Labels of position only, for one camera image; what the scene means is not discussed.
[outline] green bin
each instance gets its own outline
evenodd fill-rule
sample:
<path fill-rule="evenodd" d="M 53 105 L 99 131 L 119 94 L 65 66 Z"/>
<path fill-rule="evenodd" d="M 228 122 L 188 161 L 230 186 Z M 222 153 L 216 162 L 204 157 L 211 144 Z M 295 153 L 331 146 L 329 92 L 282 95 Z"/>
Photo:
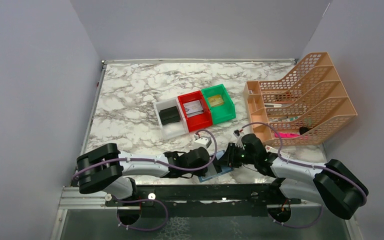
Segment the green bin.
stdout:
<path fill-rule="evenodd" d="M 201 89 L 201 92 L 211 112 L 212 124 L 219 124 L 236 118 L 235 105 L 223 84 Z M 219 94 L 224 104 L 211 107 L 208 98 Z"/>

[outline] robotic arm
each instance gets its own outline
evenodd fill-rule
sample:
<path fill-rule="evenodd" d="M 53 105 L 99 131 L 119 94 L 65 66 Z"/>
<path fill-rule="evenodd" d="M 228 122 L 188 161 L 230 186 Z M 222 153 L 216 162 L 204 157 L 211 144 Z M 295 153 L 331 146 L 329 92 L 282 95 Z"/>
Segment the robotic arm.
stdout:
<path fill-rule="evenodd" d="M 255 134 L 243 135 L 240 140 L 242 145 L 229 143 L 223 157 L 213 164 L 234 168 L 242 164 L 254 164 L 259 173 L 276 178 L 270 185 L 271 198 L 319 203 L 342 219 L 350 219 L 358 207 L 364 205 L 365 196 L 369 194 L 367 188 L 340 161 L 332 159 L 328 163 L 313 163 L 312 167 L 306 167 L 308 162 L 288 157 L 288 161 L 294 162 L 291 164 L 278 154 L 267 152 Z M 77 158 L 79 191 L 81 194 L 104 191 L 120 200 L 129 201 L 138 198 L 135 196 L 134 179 L 126 176 L 179 178 L 187 173 L 204 176 L 207 168 L 201 166 L 209 162 L 207 148 L 210 144 L 210 138 L 196 137 L 194 148 L 189 152 L 167 151 L 160 155 L 143 155 L 119 151 L 115 143 L 108 143 Z M 338 175 L 345 176 L 354 184 Z M 364 197 L 354 185 L 364 191 Z"/>

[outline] desk organizer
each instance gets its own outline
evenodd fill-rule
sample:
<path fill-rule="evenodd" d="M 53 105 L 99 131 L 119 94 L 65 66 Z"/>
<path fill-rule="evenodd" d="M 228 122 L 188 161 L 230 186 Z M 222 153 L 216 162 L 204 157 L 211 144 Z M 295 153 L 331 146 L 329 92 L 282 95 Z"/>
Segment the desk organizer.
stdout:
<path fill-rule="evenodd" d="M 215 95 L 221 95 L 221 98 L 224 101 L 223 105 L 215 107 L 210 106 L 208 98 Z M 203 113 L 188 117 L 183 104 L 196 100 L 200 101 Z M 223 84 L 183 94 L 164 101 L 155 102 L 153 105 L 161 129 L 162 138 L 165 140 L 236 118 L 235 105 Z M 180 121 L 163 125 L 159 113 L 161 110 L 172 107 L 177 107 Z"/>
<path fill-rule="evenodd" d="M 269 123 L 280 133 L 299 135 L 283 138 L 284 146 L 318 145 L 345 126 L 357 112 L 327 52 L 306 55 L 285 77 L 277 81 L 248 81 L 243 90 L 250 122 Z M 288 103 L 265 107 L 267 103 Z M 271 122 L 288 117 L 292 121 Z M 265 145 L 280 145 L 274 132 L 264 125 L 251 131 Z"/>

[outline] table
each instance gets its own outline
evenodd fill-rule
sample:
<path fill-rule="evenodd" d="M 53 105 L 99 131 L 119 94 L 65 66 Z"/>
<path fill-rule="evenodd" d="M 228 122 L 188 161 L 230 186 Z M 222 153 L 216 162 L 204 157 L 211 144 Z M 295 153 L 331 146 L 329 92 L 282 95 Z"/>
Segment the table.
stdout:
<path fill-rule="evenodd" d="M 189 151 L 193 133 L 163 140 L 154 102 L 224 84 L 236 110 L 236 118 L 208 128 L 219 150 L 235 142 L 233 131 L 248 123 L 242 95 L 246 81 L 272 81 L 282 78 L 294 67 L 292 61 L 256 62 L 152 62 L 112 63 L 106 67 L 93 115 L 86 151 L 107 143 L 132 154 L 156 155 L 165 151 Z M 326 161 L 321 146 L 284 147 L 291 157 L 313 163 Z M 208 149 L 214 152 L 214 144 Z M 252 184 L 270 183 L 253 166 L 235 168 L 222 176 L 199 183 L 191 179 L 132 176 L 137 185 Z"/>

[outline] yellow object in green bin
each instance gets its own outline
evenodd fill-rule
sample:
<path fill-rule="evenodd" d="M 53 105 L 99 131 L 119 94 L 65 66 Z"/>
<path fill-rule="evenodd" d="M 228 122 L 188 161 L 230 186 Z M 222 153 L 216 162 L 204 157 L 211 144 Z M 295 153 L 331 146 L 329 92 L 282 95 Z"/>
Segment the yellow object in green bin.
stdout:
<path fill-rule="evenodd" d="M 218 107 L 223 104 L 225 104 L 225 101 L 223 101 L 223 98 L 220 94 L 215 95 L 215 96 L 210 96 L 208 98 L 208 103 L 210 107 Z"/>

